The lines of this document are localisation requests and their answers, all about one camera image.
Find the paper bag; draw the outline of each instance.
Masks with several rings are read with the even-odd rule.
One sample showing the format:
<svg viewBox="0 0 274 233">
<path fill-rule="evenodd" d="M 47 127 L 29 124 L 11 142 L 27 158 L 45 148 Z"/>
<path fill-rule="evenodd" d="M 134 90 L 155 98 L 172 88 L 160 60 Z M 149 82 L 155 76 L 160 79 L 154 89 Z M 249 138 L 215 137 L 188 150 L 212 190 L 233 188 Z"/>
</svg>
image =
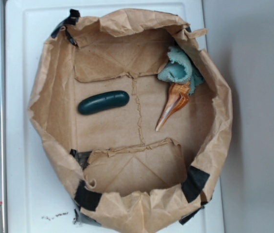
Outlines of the paper bag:
<svg viewBox="0 0 274 233">
<path fill-rule="evenodd" d="M 28 114 L 81 213 L 104 227 L 154 233 L 184 223 L 211 200 L 231 139 L 231 91 L 199 50 L 195 38 L 206 29 L 188 27 L 156 11 L 122 9 L 98 18 L 71 10 L 45 42 Z M 169 88 L 157 74 L 175 44 L 205 83 L 156 132 Z M 114 90 L 129 94 L 126 106 L 77 112 L 80 101 Z M 87 167 L 72 150 L 89 151 Z"/>
</svg>

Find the dark green object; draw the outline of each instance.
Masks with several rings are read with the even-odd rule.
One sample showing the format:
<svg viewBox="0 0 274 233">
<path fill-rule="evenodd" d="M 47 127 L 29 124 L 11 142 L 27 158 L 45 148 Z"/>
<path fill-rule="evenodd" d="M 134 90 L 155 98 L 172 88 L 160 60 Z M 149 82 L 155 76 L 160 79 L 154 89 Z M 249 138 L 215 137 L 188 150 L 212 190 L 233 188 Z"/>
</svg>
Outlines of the dark green object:
<svg viewBox="0 0 274 233">
<path fill-rule="evenodd" d="M 103 110 L 125 106 L 129 95 L 125 91 L 110 91 L 91 96 L 79 103 L 79 113 L 89 115 Z"/>
</svg>

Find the cloth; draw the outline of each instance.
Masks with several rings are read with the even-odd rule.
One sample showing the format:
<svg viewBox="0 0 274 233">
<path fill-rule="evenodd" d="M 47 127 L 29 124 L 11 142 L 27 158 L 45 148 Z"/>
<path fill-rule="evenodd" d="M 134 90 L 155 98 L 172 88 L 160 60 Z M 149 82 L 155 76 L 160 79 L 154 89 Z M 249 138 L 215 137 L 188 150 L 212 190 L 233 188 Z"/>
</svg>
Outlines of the cloth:
<svg viewBox="0 0 274 233">
<path fill-rule="evenodd" d="M 193 94 L 195 87 L 202 84 L 204 78 L 179 46 L 171 46 L 169 50 L 167 53 L 169 62 L 158 74 L 158 79 L 177 84 L 185 84 L 190 81 L 188 94 Z"/>
</svg>

